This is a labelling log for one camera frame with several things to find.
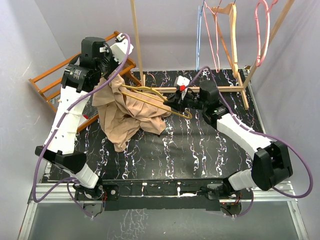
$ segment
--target cable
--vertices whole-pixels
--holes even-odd
[[[230,214],[230,216],[232,216],[232,213],[231,213],[228,209],[226,209],[226,208],[225,208],[225,207],[223,207],[223,206],[220,206],[220,208],[221,208],[221,209],[226,210],[226,211],[227,211],[227,213],[228,213],[228,214]]]
[[[74,203],[75,203],[88,217],[90,217],[90,218],[93,219],[94,216],[93,216],[91,213],[87,212],[87,211],[80,205],[80,203],[75,199],[75,197],[72,195],[72,193],[71,193],[71,191],[70,191],[69,183],[71,183],[73,180],[76,180],[76,178],[75,178],[75,177],[70,177],[70,178],[71,178],[71,179],[66,183],[66,189],[68,190],[68,193],[69,193],[71,199],[74,201]]]
[[[277,4],[277,2],[278,2],[278,0],[273,0],[271,6],[269,8],[266,0],[259,0],[256,7],[255,7],[254,18],[255,18],[256,35],[257,35],[257,41],[258,41],[258,53],[257,53],[255,65],[257,67],[261,66],[261,64],[264,62],[266,55],[267,55],[267,50],[268,50],[268,46],[269,46],[269,39],[270,39],[270,12],[271,12],[271,9],[273,8],[273,6],[275,4]],[[258,7],[260,4],[262,4],[264,6],[265,18],[266,18],[266,33],[265,33],[265,41],[264,41],[265,45],[264,45],[262,56],[261,56],[260,26],[259,26],[259,18],[258,18]]]
[[[99,214],[102,214],[102,212],[104,211],[104,209],[102,208],[100,212],[98,212],[96,215],[94,215],[93,217],[95,218],[96,216],[98,216]]]
[[[235,202],[231,203],[231,205],[236,205],[240,202],[240,199],[242,197],[242,193],[240,192],[239,195],[236,197]]]
[[[200,69],[200,71],[196,74],[196,76],[192,79],[192,81],[189,83],[189,85],[187,87],[191,86],[191,84],[193,84],[197,80],[197,78],[204,71],[204,69],[208,69],[209,70],[209,72],[211,74],[211,77],[212,77],[212,80],[214,81],[215,85],[217,85],[216,80],[215,80],[215,76],[214,76],[213,72],[211,71],[211,69],[208,66],[204,66],[203,68]],[[289,198],[302,199],[302,198],[305,198],[306,196],[308,196],[311,193],[311,191],[312,191],[312,189],[314,187],[314,178],[312,176],[310,167],[308,166],[308,164],[307,164],[306,160],[303,158],[303,156],[299,152],[297,152],[291,144],[287,143],[286,141],[282,140],[281,138],[276,137],[276,136],[272,136],[272,135],[266,134],[266,133],[256,132],[256,131],[254,131],[252,129],[249,129],[249,128],[243,126],[243,124],[240,124],[241,121],[236,117],[236,115],[234,114],[234,112],[232,111],[231,107],[229,106],[229,104],[227,103],[227,101],[225,100],[225,98],[223,97],[223,95],[222,95],[222,93],[220,91],[219,91],[219,95],[220,95],[220,98],[223,101],[224,105],[229,110],[229,113],[231,114],[232,118],[234,119],[234,121],[238,125],[240,125],[241,128],[243,128],[246,131],[249,131],[252,134],[263,136],[263,137],[267,137],[267,138],[270,138],[270,139],[274,139],[274,140],[277,140],[277,141],[285,144],[289,149],[291,149],[294,152],[294,154],[300,159],[300,161],[304,165],[304,167],[305,167],[305,169],[306,169],[306,171],[308,173],[308,177],[309,177],[309,187],[308,187],[308,189],[307,189],[307,191],[305,193],[300,194],[300,195],[292,195],[292,194],[288,194],[288,193],[285,193],[283,191],[280,191],[279,189],[277,189],[275,187],[273,187],[273,189],[275,191],[277,191],[278,193],[280,193],[280,194],[282,194],[282,195],[284,195],[286,197],[289,197]]]
[[[250,205],[248,206],[248,208],[247,208],[244,212],[240,213],[239,215],[231,214],[227,209],[225,209],[224,207],[221,206],[221,208],[224,208],[224,209],[227,210],[228,213],[230,214],[230,215],[226,215],[226,216],[231,217],[231,218],[242,217],[243,215],[247,214],[247,213],[250,211],[252,205],[254,204],[255,196],[254,196],[254,191],[252,191],[252,189],[249,189],[249,192],[251,193]],[[210,211],[206,211],[206,213],[215,214],[215,215],[219,215],[219,216],[224,216],[224,215],[221,215],[221,214],[219,214],[219,213],[210,212]]]
[[[105,86],[107,86],[119,73],[120,71],[122,70],[122,68],[124,67],[124,65],[126,64],[126,61],[128,59],[128,56],[129,56],[129,52],[130,52],[130,45],[131,45],[131,41],[130,41],[130,37],[123,33],[123,35],[127,38],[128,40],[128,48],[126,50],[126,53],[125,53],[125,56],[124,56],[124,59],[122,61],[122,63],[117,67],[115,73],[104,83],[102,84],[101,86],[95,88],[94,90],[92,90],[91,92],[88,92],[87,94],[85,94],[84,96],[80,97],[77,101],[75,101],[74,103],[72,103],[70,105],[70,107],[68,107],[67,111],[70,111],[75,105],[77,105],[79,102],[81,102],[82,100],[84,100],[85,98],[93,95],[94,93],[96,93],[97,91],[99,91],[100,89],[104,88]],[[33,198],[33,201],[35,203],[39,203],[41,202],[56,186],[58,186],[60,183],[64,182],[64,181],[69,181],[70,178],[67,177],[59,182],[57,182],[52,188],[49,189],[48,192],[46,192],[40,199],[37,199],[37,196],[36,196],[36,187],[37,187],[37,176],[38,176],[38,172],[39,172],[39,167],[40,167],[40,163],[42,161],[42,158],[44,157],[44,154],[45,154],[45,151],[48,149],[48,146],[50,145],[52,139],[55,137],[57,131],[58,131],[58,128],[60,127],[62,121],[64,120],[64,118],[66,117],[67,113],[64,112],[60,118],[60,120],[58,121],[57,125],[56,125],[56,129],[53,131],[53,133],[51,134],[49,140],[47,141],[46,144],[43,145],[43,149],[39,155],[39,158],[38,158],[38,161],[36,163],[36,166],[35,166],[35,171],[34,171],[34,176],[33,176],[33,185],[32,185],[32,198]]]

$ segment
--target black marble surface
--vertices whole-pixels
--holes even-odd
[[[177,76],[192,79],[194,70],[145,72],[146,85],[172,87]],[[218,86],[237,86],[231,70],[215,73]],[[207,80],[204,72],[199,81]],[[262,128],[249,91],[249,110],[245,110],[240,93],[223,93],[234,113],[251,128]],[[165,118],[166,129],[157,136],[139,130],[126,144],[124,152],[115,152],[113,144],[101,130],[99,120],[77,135],[75,148],[85,152],[89,167],[103,179],[165,179],[226,177],[237,170],[251,167],[252,160],[226,135],[207,125],[197,110],[190,110],[191,120],[171,115]],[[43,182],[68,177],[52,167]]]

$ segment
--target wooden drying rack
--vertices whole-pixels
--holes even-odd
[[[286,4],[284,5],[282,12],[280,13],[272,30],[270,31],[269,45],[273,41],[276,33],[278,32],[281,24],[283,23],[285,17],[287,16],[294,1],[295,0],[287,0]],[[143,68],[142,68],[142,57],[141,57],[141,51],[140,51],[140,41],[139,41],[139,33],[138,33],[135,0],[130,0],[130,3],[131,3],[132,20],[133,20],[133,26],[134,26],[135,39],[136,39],[136,47],[137,47],[136,49],[137,49],[137,55],[138,55],[138,67],[140,71],[141,85],[145,86],[146,82],[145,82],[145,76],[143,75]],[[215,13],[217,11],[217,8],[212,7],[211,10]],[[225,40],[223,38],[222,32],[218,24],[217,24],[217,29],[218,29],[218,34],[220,36],[225,54],[227,56],[230,67],[232,69],[233,76],[237,79],[237,82],[238,82],[238,86],[218,86],[218,88],[220,92],[238,92],[238,93],[240,92],[243,100],[243,106],[247,110],[249,109],[249,104],[246,96],[246,88],[253,74],[257,69],[256,62],[254,62],[253,66],[251,67],[248,77],[245,79],[244,82],[242,82],[241,76],[238,71],[238,56],[237,56],[237,45],[236,45],[236,17],[237,17],[236,6],[234,5],[234,3],[229,3],[225,8],[219,8],[218,13],[229,15],[232,57],[230,57],[229,55],[227,45],[225,43]],[[190,87],[190,88],[194,92],[199,91],[199,87]],[[161,93],[174,93],[176,91],[175,87],[153,87],[152,89],[157,90]]]
[[[112,35],[108,36],[105,38],[106,41],[109,41],[111,39],[116,38],[119,35],[118,31],[115,31]],[[42,73],[41,75],[33,78],[33,79],[29,79],[30,83],[32,84],[32,86],[35,88],[35,90],[44,98],[44,100],[49,104],[49,106],[52,108],[52,110],[56,113],[57,109],[55,108],[55,106],[51,103],[52,99],[55,99],[56,97],[58,97],[60,95],[60,89],[57,90],[55,93],[52,93],[51,95],[47,95],[46,92],[48,92],[50,89],[53,89],[54,87],[56,87],[57,85],[59,85],[61,83],[61,78],[57,79],[56,81],[52,82],[51,84],[45,86],[44,88],[40,89],[37,86],[37,82],[42,80],[43,78],[49,76],[50,74],[54,73],[55,71],[57,71],[58,69],[61,69],[63,66],[67,65],[75,56],[77,56],[79,53],[77,53],[76,55],[68,58],[67,60],[59,63],[57,66],[54,66],[53,68],[51,68],[50,70]],[[130,78],[137,87],[141,86],[141,82],[132,74],[131,69],[136,67],[136,63],[128,58],[126,61],[126,65],[123,67],[123,70],[120,72],[120,76],[126,76],[128,78]],[[87,121],[85,121],[81,126],[78,127],[77,131],[80,132],[83,129],[85,129],[87,126],[89,126],[90,124],[92,124],[95,120],[98,119],[98,114],[96,114],[95,116],[89,118]]]

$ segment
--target gold hanger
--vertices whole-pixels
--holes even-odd
[[[157,90],[152,89],[152,87],[147,87],[147,86],[128,86],[128,85],[124,85],[124,84],[121,85],[121,86],[122,86],[122,87],[125,87],[125,88],[127,88],[127,89],[132,89],[135,93],[139,93],[139,94],[141,94],[141,95],[147,96],[147,97],[149,97],[149,98],[152,98],[152,99],[157,100],[157,101],[162,102],[162,103],[167,100],[160,92],[158,92]],[[156,94],[157,96],[159,96],[161,99],[158,99],[158,98],[152,96],[151,94],[148,94],[148,93],[145,93],[145,92],[140,92],[140,91],[138,91],[138,90],[143,90],[143,91],[146,91],[146,92],[154,93],[154,94]],[[134,95],[131,95],[131,94],[129,94],[129,93],[126,93],[126,92],[121,92],[121,93],[122,93],[123,95],[125,95],[125,96],[130,97],[130,98],[136,99],[136,100],[141,101],[141,102],[144,102],[144,103],[146,103],[146,104],[150,104],[150,105],[152,105],[152,106],[154,106],[154,107],[156,107],[156,108],[162,109],[162,110],[167,111],[167,112],[169,112],[169,113],[178,115],[178,116],[180,116],[180,117],[182,117],[182,118],[184,118],[184,119],[192,119],[192,114],[191,114],[189,111],[186,111],[186,110],[185,110],[184,113],[186,113],[187,115],[183,115],[183,114],[180,114],[180,113],[178,113],[178,112],[175,112],[175,111],[172,111],[172,110],[168,110],[167,108],[165,108],[165,107],[163,107],[163,106],[156,105],[156,104],[154,104],[153,102],[149,102],[149,101],[147,101],[147,100],[138,98],[138,97],[136,97],[136,96],[134,96]]]

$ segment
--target beige garment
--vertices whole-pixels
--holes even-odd
[[[101,78],[98,86],[106,82]],[[114,143],[116,152],[122,152],[128,141],[138,130],[160,135],[166,129],[166,123],[161,117],[170,116],[170,112],[125,96],[121,92],[129,93],[140,99],[147,100],[168,110],[162,102],[145,95],[132,92],[121,86],[124,79],[118,75],[112,82],[93,95],[92,106],[98,108],[100,125],[108,139]]]

